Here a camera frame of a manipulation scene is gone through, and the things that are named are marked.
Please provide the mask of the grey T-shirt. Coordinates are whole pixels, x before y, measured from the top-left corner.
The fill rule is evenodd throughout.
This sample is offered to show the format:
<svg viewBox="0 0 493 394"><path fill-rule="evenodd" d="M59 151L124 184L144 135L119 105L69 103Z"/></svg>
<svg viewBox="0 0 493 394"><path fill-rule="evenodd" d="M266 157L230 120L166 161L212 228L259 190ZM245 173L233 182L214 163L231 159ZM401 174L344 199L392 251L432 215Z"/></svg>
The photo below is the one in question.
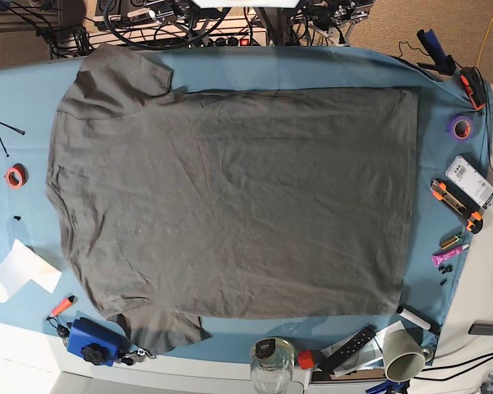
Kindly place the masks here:
<svg viewBox="0 0 493 394"><path fill-rule="evenodd" d="M104 45L55 112L46 193L92 305L158 355L204 317L391 315L417 187L414 89L207 90Z"/></svg>

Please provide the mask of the power strip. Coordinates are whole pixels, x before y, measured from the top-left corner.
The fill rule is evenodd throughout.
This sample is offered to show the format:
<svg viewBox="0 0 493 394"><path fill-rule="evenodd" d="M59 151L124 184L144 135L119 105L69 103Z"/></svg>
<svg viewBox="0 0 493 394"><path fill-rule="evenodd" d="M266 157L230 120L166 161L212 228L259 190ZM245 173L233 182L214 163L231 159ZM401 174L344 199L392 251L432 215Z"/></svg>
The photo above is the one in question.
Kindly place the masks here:
<svg viewBox="0 0 493 394"><path fill-rule="evenodd" d="M210 38L204 44L205 47L247 47L247 46L260 46L260 43L253 38L242 36L218 36Z"/></svg>

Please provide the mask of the glass jar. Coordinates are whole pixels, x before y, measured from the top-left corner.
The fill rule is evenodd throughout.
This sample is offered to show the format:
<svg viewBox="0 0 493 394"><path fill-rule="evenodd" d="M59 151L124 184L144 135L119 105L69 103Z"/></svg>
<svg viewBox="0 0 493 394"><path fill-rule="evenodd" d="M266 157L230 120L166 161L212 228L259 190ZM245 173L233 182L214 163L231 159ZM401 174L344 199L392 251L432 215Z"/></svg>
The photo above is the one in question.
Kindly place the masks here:
<svg viewBox="0 0 493 394"><path fill-rule="evenodd" d="M295 348L286 339L267 337L251 348L251 381L256 393L285 393L293 378Z"/></svg>

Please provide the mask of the red cube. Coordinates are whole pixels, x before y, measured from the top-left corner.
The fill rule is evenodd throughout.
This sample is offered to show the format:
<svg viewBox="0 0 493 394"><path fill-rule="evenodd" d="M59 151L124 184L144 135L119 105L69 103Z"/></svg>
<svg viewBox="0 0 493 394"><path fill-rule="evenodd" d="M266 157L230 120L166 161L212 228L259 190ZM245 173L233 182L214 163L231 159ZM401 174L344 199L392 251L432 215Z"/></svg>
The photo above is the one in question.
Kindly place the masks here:
<svg viewBox="0 0 493 394"><path fill-rule="evenodd" d="M311 350L304 350L297 355L297 362L301 369L312 369L315 366L314 355Z"/></svg>

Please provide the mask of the black remote control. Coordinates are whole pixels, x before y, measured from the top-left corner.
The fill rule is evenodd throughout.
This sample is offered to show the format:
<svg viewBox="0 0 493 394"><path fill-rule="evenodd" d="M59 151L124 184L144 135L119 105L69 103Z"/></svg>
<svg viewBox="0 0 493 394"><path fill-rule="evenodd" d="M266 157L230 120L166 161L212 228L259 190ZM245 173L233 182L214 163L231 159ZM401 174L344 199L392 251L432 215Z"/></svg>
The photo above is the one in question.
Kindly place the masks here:
<svg viewBox="0 0 493 394"><path fill-rule="evenodd" d="M362 330L349 338L347 342L341 345L336 351L325 357L318 365L320 371L331 373L341 366L350 357L355 355L368 342L376 336L373 326L365 326Z"/></svg>

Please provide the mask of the purple glue tube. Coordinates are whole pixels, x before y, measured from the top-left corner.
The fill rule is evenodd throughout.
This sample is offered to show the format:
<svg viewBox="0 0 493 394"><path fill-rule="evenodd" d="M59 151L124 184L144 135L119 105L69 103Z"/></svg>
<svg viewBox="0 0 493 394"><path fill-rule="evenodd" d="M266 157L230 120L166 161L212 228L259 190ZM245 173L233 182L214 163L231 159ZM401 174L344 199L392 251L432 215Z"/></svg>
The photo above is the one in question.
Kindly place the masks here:
<svg viewBox="0 0 493 394"><path fill-rule="evenodd" d="M435 267L442 264L444 261L453 258L456 255L461 254L469 247L469 244L457 245L454 248L448 249L442 253L431 256L431 261Z"/></svg>

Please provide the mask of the metal carabiner keys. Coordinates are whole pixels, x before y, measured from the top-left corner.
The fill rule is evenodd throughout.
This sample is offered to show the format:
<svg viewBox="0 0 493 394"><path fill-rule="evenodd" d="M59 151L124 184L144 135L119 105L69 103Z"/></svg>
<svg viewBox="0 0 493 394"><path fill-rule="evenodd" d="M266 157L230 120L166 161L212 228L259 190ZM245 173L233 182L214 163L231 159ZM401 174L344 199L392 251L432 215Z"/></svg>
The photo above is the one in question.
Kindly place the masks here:
<svg viewBox="0 0 493 394"><path fill-rule="evenodd" d="M155 355L152 355L146 349L139 348L137 350L129 351L126 353L121 352L118 355L117 361L123 363L127 366L132 366L136 363L141 363L144 360L150 359L154 360L156 358Z"/></svg>

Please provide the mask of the papers under remote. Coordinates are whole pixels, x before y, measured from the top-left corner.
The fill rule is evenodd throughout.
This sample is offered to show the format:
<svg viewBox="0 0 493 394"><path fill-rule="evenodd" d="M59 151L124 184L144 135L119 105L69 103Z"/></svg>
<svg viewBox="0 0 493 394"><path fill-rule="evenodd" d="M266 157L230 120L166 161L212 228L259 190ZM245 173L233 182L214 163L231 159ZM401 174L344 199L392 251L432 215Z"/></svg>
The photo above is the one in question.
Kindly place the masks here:
<svg viewBox="0 0 493 394"><path fill-rule="evenodd" d="M385 335L391 332L395 332L398 330L405 329L402 321L397 321L395 323L390 324L389 326L377 331L376 327L374 327L374 331L376 336L373 340L368 342L363 348L360 349L358 353L350 357L347 361L345 361L341 366L336 368L333 372L327 373L320 371L317 368L317 365L325 358L336 351L341 345L349 340L350 337L355 335L357 332L349 335L341 341L334 343L333 345L327 346L323 350L321 350L317 355L319 359L315 362L314 371L319 371L322 373L333 374L335 377L344 376L351 372L357 371L359 369L364 369L366 367L375 364L378 361L383 360L382 348L384 345Z"/></svg>

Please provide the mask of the white black marker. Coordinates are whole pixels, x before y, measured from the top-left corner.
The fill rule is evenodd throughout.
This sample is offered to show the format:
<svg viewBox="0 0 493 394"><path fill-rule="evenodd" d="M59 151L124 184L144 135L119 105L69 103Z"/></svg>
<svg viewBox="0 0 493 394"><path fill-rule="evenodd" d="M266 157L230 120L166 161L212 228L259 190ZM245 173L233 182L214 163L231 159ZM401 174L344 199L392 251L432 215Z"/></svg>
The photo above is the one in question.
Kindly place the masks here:
<svg viewBox="0 0 493 394"><path fill-rule="evenodd" d="M423 316L419 312L407 307L406 305L400 305L396 311L397 315L408 320L409 322L417 325L421 329L432 333L433 335L440 335L440 326L428 317Z"/></svg>

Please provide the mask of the small battery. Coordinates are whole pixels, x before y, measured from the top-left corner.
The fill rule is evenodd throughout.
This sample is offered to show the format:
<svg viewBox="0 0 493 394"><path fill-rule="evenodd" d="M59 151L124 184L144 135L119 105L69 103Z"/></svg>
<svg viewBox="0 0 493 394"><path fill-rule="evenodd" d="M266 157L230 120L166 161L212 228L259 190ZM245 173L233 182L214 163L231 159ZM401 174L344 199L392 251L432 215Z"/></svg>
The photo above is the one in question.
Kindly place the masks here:
<svg viewBox="0 0 493 394"><path fill-rule="evenodd" d="M449 238L439 243L440 249L447 250L451 246L456 245L461 240L461 238L462 238L461 233L450 236Z"/></svg>

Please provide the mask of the blue clamp block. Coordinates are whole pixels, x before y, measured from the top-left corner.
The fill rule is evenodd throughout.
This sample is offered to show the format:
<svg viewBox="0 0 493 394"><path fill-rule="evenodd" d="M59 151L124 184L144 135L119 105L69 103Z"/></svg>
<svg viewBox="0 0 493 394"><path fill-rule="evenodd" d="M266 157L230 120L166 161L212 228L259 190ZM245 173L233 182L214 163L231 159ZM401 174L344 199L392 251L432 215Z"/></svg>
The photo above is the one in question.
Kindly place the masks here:
<svg viewBox="0 0 493 394"><path fill-rule="evenodd" d="M117 333L87 318L79 318L71 325L67 351L93 365L111 367L125 347Z"/></svg>

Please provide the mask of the orange marker pen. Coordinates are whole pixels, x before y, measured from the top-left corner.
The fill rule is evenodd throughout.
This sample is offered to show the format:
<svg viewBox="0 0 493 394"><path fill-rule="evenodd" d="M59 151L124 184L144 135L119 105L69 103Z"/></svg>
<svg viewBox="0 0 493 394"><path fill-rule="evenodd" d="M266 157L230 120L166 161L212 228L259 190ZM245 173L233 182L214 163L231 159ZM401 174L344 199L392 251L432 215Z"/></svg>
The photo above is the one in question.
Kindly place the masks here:
<svg viewBox="0 0 493 394"><path fill-rule="evenodd" d="M74 295L70 295L70 296L64 298L57 306L55 306L51 310L51 312L48 315L48 317L46 318L46 320L49 321L52 318L56 318L62 312L64 312L66 309L70 308L74 304L75 298L76 297Z"/></svg>

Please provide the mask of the small black screws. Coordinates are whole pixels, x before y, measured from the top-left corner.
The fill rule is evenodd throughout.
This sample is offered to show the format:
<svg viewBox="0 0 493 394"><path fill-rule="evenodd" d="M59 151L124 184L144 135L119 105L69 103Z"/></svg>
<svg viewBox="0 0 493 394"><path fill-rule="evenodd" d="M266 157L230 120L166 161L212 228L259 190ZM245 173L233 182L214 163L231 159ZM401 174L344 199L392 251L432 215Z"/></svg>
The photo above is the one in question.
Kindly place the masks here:
<svg viewBox="0 0 493 394"><path fill-rule="evenodd" d="M445 266L444 266L444 265L439 266L439 271L440 271L440 273L441 273L442 275L444 275L444 277L443 277L443 278L441 279L441 281L440 281L440 286L444 286L444 285L445 285L445 283L448 281L448 279L447 279L446 275L447 275L448 273L453 272L453 270L454 270L454 267L453 267L453 265L452 265L452 264L447 264L447 265L445 265Z"/></svg>

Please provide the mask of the white electronic box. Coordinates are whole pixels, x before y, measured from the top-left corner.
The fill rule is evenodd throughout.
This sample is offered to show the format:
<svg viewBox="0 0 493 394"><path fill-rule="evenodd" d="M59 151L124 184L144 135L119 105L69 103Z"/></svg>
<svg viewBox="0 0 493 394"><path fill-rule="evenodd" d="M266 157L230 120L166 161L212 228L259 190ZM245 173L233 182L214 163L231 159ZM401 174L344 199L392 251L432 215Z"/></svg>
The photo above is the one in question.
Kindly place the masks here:
<svg viewBox="0 0 493 394"><path fill-rule="evenodd" d="M480 208L486 210L493 200L493 185L462 155L457 155L445 175Z"/></svg>

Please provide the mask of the orange black utility knife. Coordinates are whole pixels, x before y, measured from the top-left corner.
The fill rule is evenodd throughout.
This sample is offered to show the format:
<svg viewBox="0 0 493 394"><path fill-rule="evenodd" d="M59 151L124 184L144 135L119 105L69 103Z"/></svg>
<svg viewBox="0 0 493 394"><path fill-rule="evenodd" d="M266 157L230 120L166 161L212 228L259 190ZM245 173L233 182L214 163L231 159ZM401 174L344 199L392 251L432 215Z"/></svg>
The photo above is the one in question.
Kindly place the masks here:
<svg viewBox="0 0 493 394"><path fill-rule="evenodd" d="M467 231L477 234L482 230L483 219L481 214L453 195L444 182L437 179L432 180L430 190L433 196L454 214Z"/></svg>

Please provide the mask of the grey-green mug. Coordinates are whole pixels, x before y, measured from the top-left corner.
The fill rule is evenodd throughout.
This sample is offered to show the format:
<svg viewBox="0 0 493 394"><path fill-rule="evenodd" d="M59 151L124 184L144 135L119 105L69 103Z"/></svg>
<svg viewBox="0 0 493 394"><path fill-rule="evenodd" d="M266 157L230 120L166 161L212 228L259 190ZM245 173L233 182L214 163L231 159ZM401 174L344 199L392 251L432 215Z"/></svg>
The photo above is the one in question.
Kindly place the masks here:
<svg viewBox="0 0 493 394"><path fill-rule="evenodd" d="M434 352L420 346L402 329L385 335L382 355L387 379L401 383L416 377L432 359Z"/></svg>

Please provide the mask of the purple tape roll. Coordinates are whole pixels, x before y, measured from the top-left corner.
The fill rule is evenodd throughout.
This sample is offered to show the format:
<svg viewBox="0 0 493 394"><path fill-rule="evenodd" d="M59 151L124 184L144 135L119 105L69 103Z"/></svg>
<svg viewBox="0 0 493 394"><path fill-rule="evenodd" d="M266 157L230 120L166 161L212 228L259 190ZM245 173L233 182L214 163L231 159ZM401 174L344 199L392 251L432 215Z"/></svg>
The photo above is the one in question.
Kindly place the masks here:
<svg viewBox="0 0 493 394"><path fill-rule="evenodd" d="M465 142L474 135L472 119L465 115L458 115L449 119L446 132L456 141Z"/></svg>

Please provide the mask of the red tape roll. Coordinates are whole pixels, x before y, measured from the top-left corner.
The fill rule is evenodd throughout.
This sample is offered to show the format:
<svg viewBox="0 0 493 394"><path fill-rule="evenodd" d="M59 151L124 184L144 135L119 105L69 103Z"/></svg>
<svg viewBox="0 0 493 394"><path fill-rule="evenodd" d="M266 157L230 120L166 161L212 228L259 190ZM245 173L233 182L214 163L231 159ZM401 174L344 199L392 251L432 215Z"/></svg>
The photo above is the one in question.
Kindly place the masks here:
<svg viewBox="0 0 493 394"><path fill-rule="evenodd" d="M12 190L20 189L27 181L26 170L23 165L15 164L12 167L9 167L4 174L4 179L6 180L7 185Z"/></svg>

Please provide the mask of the blue table cloth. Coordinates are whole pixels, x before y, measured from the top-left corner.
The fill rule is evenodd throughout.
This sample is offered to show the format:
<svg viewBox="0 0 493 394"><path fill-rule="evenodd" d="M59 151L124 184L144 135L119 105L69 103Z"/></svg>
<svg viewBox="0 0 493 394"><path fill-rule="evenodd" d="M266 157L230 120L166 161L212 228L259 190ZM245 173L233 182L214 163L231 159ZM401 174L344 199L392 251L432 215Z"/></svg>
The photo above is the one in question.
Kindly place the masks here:
<svg viewBox="0 0 493 394"><path fill-rule="evenodd" d="M464 259L454 259L454 270L444 275L432 265L431 254L442 236L458 230L458 220L431 195L429 185L444 175L457 155L482 172L487 169L486 135L491 124L475 116L475 135L459 143L446 133L448 120L466 112L469 102L454 80L424 76L414 66L381 53L357 48L214 48L149 53L150 61L173 70L173 87L277 90L324 87L412 86L420 94L418 109L417 197L413 213L409 256L403 279L402 301L443 323L447 317ZM78 59L41 62L0 70L0 121L25 131L18 135L2 128L10 156L0 145L0 263L15 239L33 248L62 272L50 294L33 282L6 303L0 303L0 323L52 334L46 322L49 310L73 294L76 304L66 319L85 315L99 320L75 275L62 260L57 215L45 193L48 142L53 114L76 78ZM12 190L4 179L9 167L24 166L26 183ZM306 346L328 345L365 324L386 325L384 316L237 320L205 318L210 338L177 348L176 357L245 363L251 345L265 335L294 337Z"/></svg>

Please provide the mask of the white paper roll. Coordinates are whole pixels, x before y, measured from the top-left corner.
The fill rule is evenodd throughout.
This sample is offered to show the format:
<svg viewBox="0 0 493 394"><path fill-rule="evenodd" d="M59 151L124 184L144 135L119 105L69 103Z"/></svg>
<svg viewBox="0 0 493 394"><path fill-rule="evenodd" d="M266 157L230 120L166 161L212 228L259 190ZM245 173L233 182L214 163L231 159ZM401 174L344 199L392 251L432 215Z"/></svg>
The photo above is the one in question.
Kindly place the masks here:
<svg viewBox="0 0 493 394"><path fill-rule="evenodd" d="M0 263L0 303L10 300L29 281L52 294L61 276L60 270L15 239Z"/></svg>

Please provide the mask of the blue black clamp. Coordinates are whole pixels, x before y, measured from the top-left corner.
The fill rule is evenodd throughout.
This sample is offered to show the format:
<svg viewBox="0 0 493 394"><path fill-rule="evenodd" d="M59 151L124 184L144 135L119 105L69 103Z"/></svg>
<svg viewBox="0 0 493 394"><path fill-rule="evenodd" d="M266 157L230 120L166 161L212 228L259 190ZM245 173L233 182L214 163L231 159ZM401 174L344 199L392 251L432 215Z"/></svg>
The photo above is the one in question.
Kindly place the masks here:
<svg viewBox="0 0 493 394"><path fill-rule="evenodd" d="M455 61L450 54L444 51L433 29L419 30L417 38L433 61L432 64L419 62L417 65L429 71L436 71L443 76L452 76L456 71Z"/></svg>

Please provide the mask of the orange black tool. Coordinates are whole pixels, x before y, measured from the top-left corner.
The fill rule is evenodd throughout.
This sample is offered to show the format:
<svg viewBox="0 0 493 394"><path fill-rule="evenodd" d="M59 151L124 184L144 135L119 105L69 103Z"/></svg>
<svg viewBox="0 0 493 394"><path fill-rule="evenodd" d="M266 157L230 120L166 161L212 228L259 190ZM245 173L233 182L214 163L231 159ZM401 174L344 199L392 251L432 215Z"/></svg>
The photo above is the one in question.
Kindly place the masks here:
<svg viewBox="0 0 493 394"><path fill-rule="evenodd" d="M460 80L472 107L478 111L486 106L484 82L476 67L464 67L460 71Z"/></svg>

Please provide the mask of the black power adapter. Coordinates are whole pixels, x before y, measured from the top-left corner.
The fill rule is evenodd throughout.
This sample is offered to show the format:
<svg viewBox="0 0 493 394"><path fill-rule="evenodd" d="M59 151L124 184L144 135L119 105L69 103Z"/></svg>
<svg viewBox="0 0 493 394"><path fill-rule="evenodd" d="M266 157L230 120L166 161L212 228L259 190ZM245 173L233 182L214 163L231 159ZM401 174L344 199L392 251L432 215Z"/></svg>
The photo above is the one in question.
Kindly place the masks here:
<svg viewBox="0 0 493 394"><path fill-rule="evenodd" d="M471 336L488 336L493 337L493 322L475 321L468 329Z"/></svg>

